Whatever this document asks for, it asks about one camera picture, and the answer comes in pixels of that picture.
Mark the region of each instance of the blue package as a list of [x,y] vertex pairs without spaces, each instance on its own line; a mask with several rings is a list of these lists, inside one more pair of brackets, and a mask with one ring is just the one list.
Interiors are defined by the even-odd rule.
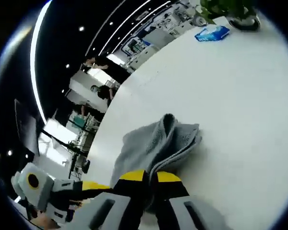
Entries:
[[229,29],[222,25],[208,25],[195,35],[199,42],[220,41],[229,34]]

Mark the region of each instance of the gray towel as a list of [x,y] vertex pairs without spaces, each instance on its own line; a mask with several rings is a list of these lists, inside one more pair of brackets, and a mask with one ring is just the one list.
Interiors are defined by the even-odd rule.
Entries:
[[110,186],[114,187],[123,174],[138,169],[145,169],[149,179],[155,172],[176,170],[201,140],[198,124],[181,124],[172,114],[127,133]]

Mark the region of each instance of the potted plant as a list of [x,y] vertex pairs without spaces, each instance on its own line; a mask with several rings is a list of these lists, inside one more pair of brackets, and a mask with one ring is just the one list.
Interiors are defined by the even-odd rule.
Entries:
[[211,23],[212,19],[225,16],[228,22],[242,31],[257,31],[260,21],[251,0],[201,0],[200,15]]

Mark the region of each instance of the white table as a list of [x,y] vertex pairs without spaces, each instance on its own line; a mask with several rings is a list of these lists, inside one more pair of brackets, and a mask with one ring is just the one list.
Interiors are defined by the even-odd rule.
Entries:
[[258,33],[232,30],[219,42],[197,42],[199,30],[164,47],[121,86],[83,178],[109,184],[122,137],[173,113],[202,131],[180,171],[190,194],[235,230],[265,230],[288,202],[288,47],[267,22]]

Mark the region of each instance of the white tabletop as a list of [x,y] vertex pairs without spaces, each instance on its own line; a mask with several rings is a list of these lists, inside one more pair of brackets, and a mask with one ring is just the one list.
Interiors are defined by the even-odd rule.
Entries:
[[288,47],[267,22],[218,42],[196,41],[199,31],[174,40],[120,87],[83,179],[109,184],[122,137],[173,113],[202,131],[179,174],[189,193],[235,230],[267,229],[288,202]]

